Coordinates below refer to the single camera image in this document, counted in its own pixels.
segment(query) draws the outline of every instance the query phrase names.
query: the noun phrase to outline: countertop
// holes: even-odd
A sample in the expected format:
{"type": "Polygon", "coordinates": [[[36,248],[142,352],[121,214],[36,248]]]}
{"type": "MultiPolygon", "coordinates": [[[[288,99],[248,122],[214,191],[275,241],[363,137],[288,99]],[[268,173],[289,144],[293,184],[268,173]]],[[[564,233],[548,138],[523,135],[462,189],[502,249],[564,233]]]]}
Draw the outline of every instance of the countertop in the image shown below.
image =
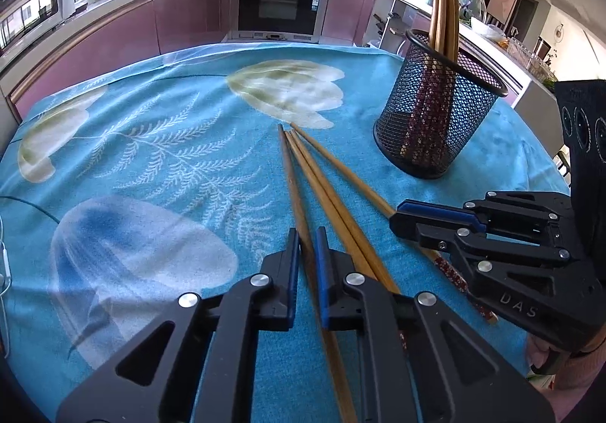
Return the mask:
{"type": "MultiPolygon", "coordinates": [[[[25,73],[28,73],[50,52],[69,40],[69,38],[74,36],[78,31],[83,30],[91,23],[96,22],[112,11],[120,9],[133,1],[136,0],[106,0],[100,4],[94,5],[82,13],[69,18],[69,20],[58,26],[52,34],[39,41],[37,45],[31,48],[24,55],[20,56],[20,59],[16,64],[10,65],[5,71],[0,73],[0,87],[2,88],[2,91],[5,94],[11,92],[13,87],[20,82],[25,73]]],[[[400,1],[416,8],[419,11],[422,11],[428,16],[431,16],[432,7],[419,0],[400,1]]],[[[501,67],[503,67],[504,70],[506,70],[511,77],[517,81],[517,84],[521,86],[522,91],[524,91],[528,85],[533,82],[529,74],[515,62],[513,62],[498,46],[474,33],[471,28],[464,24],[461,24],[461,35],[482,50],[487,56],[492,58],[493,61],[501,65],[501,67]]]]}

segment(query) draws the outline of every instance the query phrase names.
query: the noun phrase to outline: oven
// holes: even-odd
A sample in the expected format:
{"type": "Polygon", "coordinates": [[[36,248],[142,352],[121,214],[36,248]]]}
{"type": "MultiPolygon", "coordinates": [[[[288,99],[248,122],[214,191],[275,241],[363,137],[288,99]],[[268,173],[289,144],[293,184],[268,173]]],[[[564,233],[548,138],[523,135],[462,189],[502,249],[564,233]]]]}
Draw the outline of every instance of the oven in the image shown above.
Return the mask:
{"type": "Polygon", "coordinates": [[[328,0],[237,0],[232,39],[318,43],[328,0]]]}

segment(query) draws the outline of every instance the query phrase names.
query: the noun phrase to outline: cable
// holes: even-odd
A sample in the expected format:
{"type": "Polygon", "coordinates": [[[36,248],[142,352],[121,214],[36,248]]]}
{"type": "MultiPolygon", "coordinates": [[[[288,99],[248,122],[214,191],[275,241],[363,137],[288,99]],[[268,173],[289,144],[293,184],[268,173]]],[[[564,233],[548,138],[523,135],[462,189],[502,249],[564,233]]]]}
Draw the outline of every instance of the cable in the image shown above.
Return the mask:
{"type": "Polygon", "coordinates": [[[4,222],[0,215],[0,247],[2,247],[2,258],[4,260],[4,272],[6,274],[7,285],[4,290],[0,293],[0,307],[2,307],[2,320],[4,320],[4,332],[6,334],[5,353],[4,359],[10,355],[10,334],[8,334],[8,320],[6,316],[6,308],[4,307],[4,295],[8,292],[11,285],[13,284],[13,278],[10,274],[10,265],[8,263],[8,252],[6,251],[6,245],[4,245],[4,222]]]}
{"type": "Polygon", "coordinates": [[[6,319],[6,308],[4,307],[4,298],[0,296],[0,305],[2,305],[2,318],[4,320],[4,328],[6,329],[6,343],[5,343],[5,353],[4,359],[8,358],[10,355],[10,336],[8,335],[8,320],[6,319]]]}

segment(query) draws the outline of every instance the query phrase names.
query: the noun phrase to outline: door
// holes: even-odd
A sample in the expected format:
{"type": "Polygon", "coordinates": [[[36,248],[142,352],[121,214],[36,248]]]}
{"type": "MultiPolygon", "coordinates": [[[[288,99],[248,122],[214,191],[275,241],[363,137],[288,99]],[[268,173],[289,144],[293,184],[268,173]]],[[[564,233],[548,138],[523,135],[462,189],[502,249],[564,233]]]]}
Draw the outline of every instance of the door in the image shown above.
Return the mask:
{"type": "Polygon", "coordinates": [[[314,35],[319,0],[240,0],[239,31],[314,35]]]}

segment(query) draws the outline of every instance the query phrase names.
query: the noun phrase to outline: pink cabinet door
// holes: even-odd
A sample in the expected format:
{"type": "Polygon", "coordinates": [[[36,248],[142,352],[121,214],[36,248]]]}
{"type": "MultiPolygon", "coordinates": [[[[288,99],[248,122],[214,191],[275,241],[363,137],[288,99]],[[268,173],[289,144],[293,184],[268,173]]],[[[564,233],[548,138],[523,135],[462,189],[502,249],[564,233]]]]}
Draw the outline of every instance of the pink cabinet door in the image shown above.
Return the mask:
{"type": "Polygon", "coordinates": [[[360,45],[375,0],[328,0],[322,36],[360,45]]]}
{"type": "Polygon", "coordinates": [[[153,0],[160,52],[214,44],[223,40],[226,0],[153,0]]]}
{"type": "Polygon", "coordinates": [[[114,19],[66,52],[23,94],[17,110],[23,117],[48,95],[159,53],[149,2],[114,19]]]}

